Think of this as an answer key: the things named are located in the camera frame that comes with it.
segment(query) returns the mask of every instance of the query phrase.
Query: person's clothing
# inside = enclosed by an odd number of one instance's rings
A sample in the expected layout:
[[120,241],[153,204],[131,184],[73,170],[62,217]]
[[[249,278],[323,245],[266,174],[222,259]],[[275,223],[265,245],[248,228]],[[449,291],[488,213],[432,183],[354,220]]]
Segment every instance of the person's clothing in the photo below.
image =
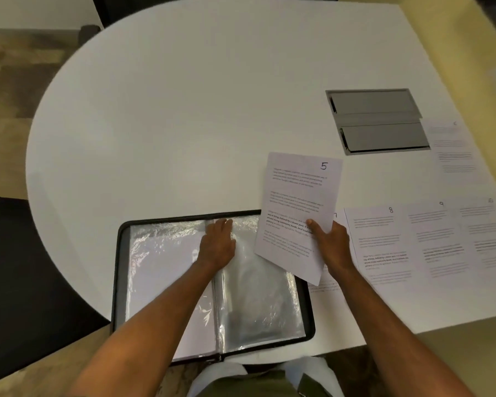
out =
[[232,396],[343,397],[334,372],[323,358],[302,357],[262,374],[248,374],[241,364],[219,362],[193,381],[188,397]]

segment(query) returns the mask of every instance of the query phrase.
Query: hand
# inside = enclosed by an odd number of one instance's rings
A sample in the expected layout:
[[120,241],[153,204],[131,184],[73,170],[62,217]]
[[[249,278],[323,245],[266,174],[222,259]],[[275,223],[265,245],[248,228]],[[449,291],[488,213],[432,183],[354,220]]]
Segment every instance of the hand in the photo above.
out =
[[333,221],[333,228],[326,234],[314,220],[307,220],[307,226],[312,231],[323,261],[329,269],[329,274],[340,281],[345,273],[355,273],[357,268],[351,259],[349,235],[344,226]]
[[215,272],[226,266],[235,256],[235,240],[231,239],[233,220],[220,219],[206,227],[200,241],[197,262],[209,265]]

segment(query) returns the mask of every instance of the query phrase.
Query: person's right arm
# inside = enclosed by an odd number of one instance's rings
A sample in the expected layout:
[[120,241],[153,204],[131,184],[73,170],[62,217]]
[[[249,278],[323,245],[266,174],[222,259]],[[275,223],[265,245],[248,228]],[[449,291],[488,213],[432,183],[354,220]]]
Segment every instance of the person's right arm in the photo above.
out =
[[358,272],[351,259],[345,227],[333,222],[331,232],[326,234],[313,220],[308,220],[307,225],[391,393],[395,397],[474,397]]

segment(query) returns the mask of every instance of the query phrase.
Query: clear plastic sheet protector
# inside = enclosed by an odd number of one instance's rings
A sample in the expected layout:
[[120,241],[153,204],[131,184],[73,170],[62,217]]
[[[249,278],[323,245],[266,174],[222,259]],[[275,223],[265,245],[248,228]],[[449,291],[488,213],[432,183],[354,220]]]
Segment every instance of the clear plastic sheet protector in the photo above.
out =
[[[258,215],[233,218],[235,257],[206,287],[173,362],[220,357],[265,345],[283,345],[309,336],[302,312],[300,295],[303,293],[298,293],[296,277],[253,252],[258,219]],[[212,222],[193,220],[130,225],[126,238],[128,249],[119,247],[122,254],[119,264],[126,263],[128,257],[128,265],[122,266],[119,275],[125,277],[126,282],[118,285],[116,275],[114,296],[115,305],[124,303],[123,321],[139,312],[185,273],[198,256],[206,224]],[[117,295],[118,289],[121,294],[126,292],[125,295]],[[123,307],[115,306],[113,316],[116,312],[123,316]],[[114,320],[113,317],[113,326],[117,327]]]

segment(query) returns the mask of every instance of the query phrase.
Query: person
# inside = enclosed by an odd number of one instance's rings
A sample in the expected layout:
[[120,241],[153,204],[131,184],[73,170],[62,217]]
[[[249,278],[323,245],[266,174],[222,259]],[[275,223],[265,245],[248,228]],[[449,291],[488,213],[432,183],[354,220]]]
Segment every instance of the person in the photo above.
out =
[[[218,220],[206,227],[198,258],[189,270],[107,339],[67,396],[156,394],[200,295],[235,254],[232,225],[231,220]],[[308,220],[307,225],[391,394],[473,397],[456,374],[404,325],[358,272],[351,259],[346,229],[333,222],[331,232],[324,233],[313,220]],[[247,375],[240,364],[212,364],[195,379],[189,395],[343,396],[325,361],[311,357],[284,363],[277,370],[260,375]]]

